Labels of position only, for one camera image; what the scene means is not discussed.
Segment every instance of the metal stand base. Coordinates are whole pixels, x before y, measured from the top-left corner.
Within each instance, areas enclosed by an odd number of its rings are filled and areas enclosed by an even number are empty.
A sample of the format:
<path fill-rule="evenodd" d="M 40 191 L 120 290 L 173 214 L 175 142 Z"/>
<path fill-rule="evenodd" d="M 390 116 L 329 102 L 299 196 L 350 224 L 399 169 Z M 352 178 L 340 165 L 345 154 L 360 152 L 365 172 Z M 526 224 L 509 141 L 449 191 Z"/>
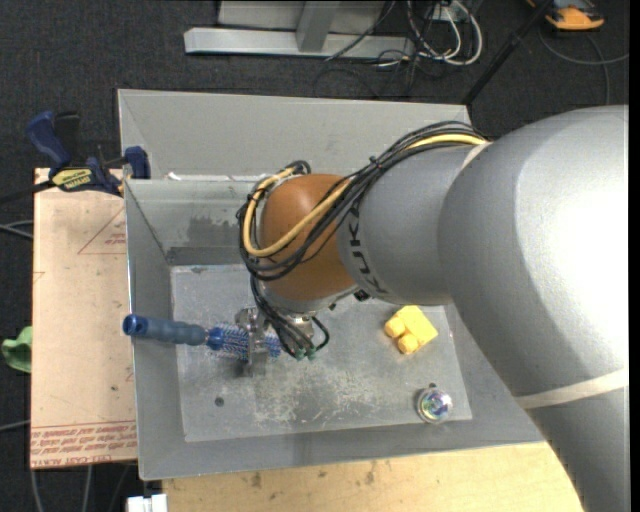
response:
<path fill-rule="evenodd" d="M 330 57 L 357 36 L 328 34 L 320 50 L 301 51 L 296 32 L 239 30 L 231 28 L 192 28 L 184 34 L 186 53 L 243 55 L 289 55 L 296 57 Z M 367 36 L 347 53 L 348 57 L 374 59 L 385 50 L 413 51 L 404 37 Z"/>

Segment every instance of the orange object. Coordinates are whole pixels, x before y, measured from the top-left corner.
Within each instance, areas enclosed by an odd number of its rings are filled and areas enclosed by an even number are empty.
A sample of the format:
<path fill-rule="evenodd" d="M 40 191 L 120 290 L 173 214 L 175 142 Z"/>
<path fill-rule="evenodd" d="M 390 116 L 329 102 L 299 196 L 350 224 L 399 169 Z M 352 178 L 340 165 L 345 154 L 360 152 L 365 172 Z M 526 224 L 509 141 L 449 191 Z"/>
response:
<path fill-rule="evenodd" d="M 527 0 L 532 7 L 536 6 L 535 0 Z M 582 0 L 576 4 L 565 7 L 555 6 L 545 16 L 546 20 L 558 30 L 579 31 L 594 30 L 604 24 L 604 17 L 597 11 L 592 2 Z"/>

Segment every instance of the blue clamp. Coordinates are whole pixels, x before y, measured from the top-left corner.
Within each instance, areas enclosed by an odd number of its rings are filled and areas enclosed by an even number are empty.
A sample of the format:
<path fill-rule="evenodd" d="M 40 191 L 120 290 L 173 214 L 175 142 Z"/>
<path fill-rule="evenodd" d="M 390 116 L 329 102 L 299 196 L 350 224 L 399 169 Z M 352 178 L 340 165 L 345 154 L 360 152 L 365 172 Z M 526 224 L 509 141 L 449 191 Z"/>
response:
<path fill-rule="evenodd" d="M 73 129 L 66 131 L 75 135 L 79 117 L 75 115 Z M 41 153 L 49 156 L 54 165 L 49 170 L 49 181 L 65 192 L 94 190 L 116 196 L 122 195 L 122 181 L 111 175 L 106 166 L 101 165 L 95 157 L 89 157 L 85 166 L 71 167 L 71 155 L 56 134 L 54 116 L 51 111 L 42 112 L 34 117 L 27 126 L 27 136 Z M 127 162 L 131 166 L 132 178 L 149 179 L 151 170 L 145 151 L 140 146 L 127 148 L 124 158 L 118 161 Z"/>

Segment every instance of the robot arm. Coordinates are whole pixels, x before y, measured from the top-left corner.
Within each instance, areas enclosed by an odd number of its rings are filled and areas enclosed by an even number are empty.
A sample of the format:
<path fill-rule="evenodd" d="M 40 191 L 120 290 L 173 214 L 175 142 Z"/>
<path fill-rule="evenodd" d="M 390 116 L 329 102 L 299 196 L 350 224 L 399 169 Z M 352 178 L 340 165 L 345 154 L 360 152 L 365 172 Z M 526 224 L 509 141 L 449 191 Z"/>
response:
<path fill-rule="evenodd" d="M 315 347 L 305 322 L 356 290 L 453 301 L 585 506 L 626 510 L 627 141 L 628 108 L 606 107 L 491 144 L 429 127 L 348 178 L 295 163 L 239 212 L 258 306 L 294 355 Z"/>

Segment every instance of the green object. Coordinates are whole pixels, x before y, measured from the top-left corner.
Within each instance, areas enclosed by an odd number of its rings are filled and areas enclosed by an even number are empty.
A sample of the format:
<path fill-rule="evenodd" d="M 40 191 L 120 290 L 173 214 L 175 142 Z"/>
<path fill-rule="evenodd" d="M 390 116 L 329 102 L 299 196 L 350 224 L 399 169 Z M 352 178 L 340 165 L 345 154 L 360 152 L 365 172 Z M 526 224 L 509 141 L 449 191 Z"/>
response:
<path fill-rule="evenodd" d="M 31 338 L 32 327 L 29 325 L 22 329 L 15 339 L 2 342 L 2 355 L 7 364 L 14 370 L 31 373 Z"/>

